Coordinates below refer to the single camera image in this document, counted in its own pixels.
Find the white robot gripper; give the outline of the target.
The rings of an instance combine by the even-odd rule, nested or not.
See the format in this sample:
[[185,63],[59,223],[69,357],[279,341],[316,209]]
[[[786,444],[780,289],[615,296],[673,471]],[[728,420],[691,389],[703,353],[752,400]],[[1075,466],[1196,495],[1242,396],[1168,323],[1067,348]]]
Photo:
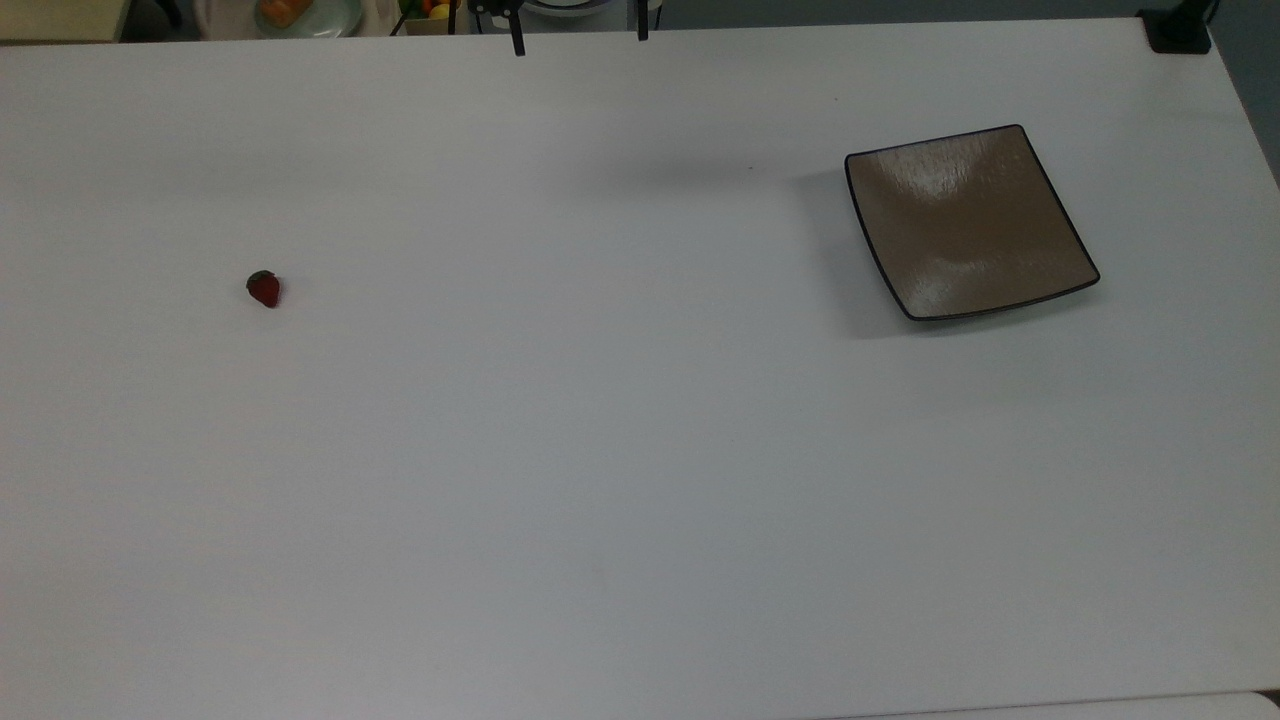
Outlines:
[[525,56],[524,28],[520,19],[538,20],[634,20],[637,17],[637,38],[649,40],[649,19],[655,18],[663,1],[468,1],[468,14],[488,15],[508,20],[509,36],[516,56]]

